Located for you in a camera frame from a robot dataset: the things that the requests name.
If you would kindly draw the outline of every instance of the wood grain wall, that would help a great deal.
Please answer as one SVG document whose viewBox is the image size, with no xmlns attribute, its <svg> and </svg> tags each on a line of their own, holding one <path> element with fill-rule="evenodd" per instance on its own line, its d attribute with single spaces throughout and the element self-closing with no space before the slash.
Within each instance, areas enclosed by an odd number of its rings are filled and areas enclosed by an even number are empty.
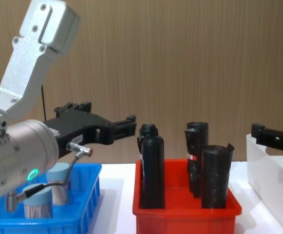
<svg viewBox="0 0 283 234">
<path fill-rule="evenodd" d="M 155 123 L 166 157 L 186 157 L 185 125 L 246 160 L 253 122 L 283 130 L 283 0 L 68 0 L 81 15 L 70 54 L 44 84 L 47 117 L 92 101 L 110 120 Z M 0 79 L 29 1 L 0 0 Z M 30 117 L 42 119 L 38 103 Z M 93 145 L 91 161 L 134 162 L 136 137 Z"/>
</svg>

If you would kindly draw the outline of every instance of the red plastic bin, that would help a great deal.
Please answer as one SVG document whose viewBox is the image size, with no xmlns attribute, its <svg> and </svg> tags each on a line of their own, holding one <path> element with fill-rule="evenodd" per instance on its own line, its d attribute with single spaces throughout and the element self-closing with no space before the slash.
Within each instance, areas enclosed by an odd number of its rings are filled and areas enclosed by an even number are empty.
<svg viewBox="0 0 283 234">
<path fill-rule="evenodd" d="M 137 234 L 233 234 L 242 207 L 228 190 L 226 209 L 201 209 L 189 191 L 186 159 L 165 160 L 165 209 L 140 208 L 140 163 L 136 163 L 132 213 Z"/>
</svg>

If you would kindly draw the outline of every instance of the black bottle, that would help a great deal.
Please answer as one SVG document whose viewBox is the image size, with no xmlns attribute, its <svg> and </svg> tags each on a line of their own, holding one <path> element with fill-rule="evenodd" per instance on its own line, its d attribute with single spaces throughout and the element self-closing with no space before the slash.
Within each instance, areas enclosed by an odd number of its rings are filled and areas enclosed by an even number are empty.
<svg viewBox="0 0 283 234">
<path fill-rule="evenodd" d="M 185 130 L 188 150 L 189 189 L 194 197 L 201 196 L 202 149 L 208 145 L 208 123 L 190 122 Z"/>
<path fill-rule="evenodd" d="M 233 150 L 231 144 L 203 149 L 202 208 L 226 208 Z"/>
<path fill-rule="evenodd" d="M 143 209 L 165 208 L 164 141 L 154 124 L 142 125 L 138 137 L 141 155 L 141 203 Z"/>
</svg>

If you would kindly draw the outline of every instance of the white robotic arm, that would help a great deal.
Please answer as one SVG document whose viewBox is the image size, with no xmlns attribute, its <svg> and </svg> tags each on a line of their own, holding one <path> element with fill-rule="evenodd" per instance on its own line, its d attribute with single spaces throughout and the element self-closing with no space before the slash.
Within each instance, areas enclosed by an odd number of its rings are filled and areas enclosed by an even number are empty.
<svg viewBox="0 0 283 234">
<path fill-rule="evenodd" d="M 32 110 L 47 70 L 68 52 L 79 16 L 60 0 L 32 0 L 13 38 L 13 53 L 0 84 L 0 197 L 49 170 L 58 144 L 42 122 L 28 120 L 8 127 Z"/>
</svg>

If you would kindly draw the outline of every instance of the blue plastic bin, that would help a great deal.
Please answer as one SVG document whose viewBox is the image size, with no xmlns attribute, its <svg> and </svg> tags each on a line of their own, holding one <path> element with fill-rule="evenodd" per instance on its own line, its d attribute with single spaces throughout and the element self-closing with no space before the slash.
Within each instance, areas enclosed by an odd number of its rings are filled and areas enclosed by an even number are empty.
<svg viewBox="0 0 283 234">
<path fill-rule="evenodd" d="M 23 203 L 15 212 L 5 211 L 5 197 L 0 198 L 0 234 L 86 234 L 100 196 L 101 164 L 76 164 L 71 171 L 72 201 L 54 206 L 54 216 L 48 219 L 26 219 Z M 17 188 L 34 183 L 47 183 L 46 175 Z"/>
</svg>

